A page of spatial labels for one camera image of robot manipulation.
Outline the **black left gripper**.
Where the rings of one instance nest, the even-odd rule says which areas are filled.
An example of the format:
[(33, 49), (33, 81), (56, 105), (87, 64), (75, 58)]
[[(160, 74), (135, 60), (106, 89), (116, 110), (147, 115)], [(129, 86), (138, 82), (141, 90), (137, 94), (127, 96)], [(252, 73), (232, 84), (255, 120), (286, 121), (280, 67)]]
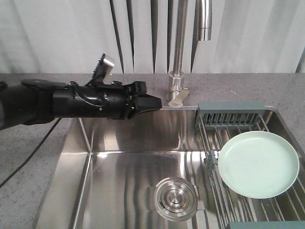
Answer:
[(54, 91), (51, 110), (54, 117), (60, 118), (131, 119), (163, 107), (160, 98), (146, 92), (146, 83), (141, 81), (127, 85), (114, 81), (86, 86), (72, 81), (63, 90)]

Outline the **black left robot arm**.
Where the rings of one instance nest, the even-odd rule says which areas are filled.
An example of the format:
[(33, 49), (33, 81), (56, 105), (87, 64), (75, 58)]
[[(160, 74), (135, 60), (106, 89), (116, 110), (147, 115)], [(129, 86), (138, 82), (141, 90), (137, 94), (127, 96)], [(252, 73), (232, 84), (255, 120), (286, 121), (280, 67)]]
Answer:
[(80, 86), (38, 79), (20, 85), (0, 83), (0, 128), (37, 125), (55, 118), (131, 119), (162, 108), (160, 98), (147, 94), (146, 83), (91, 80)]

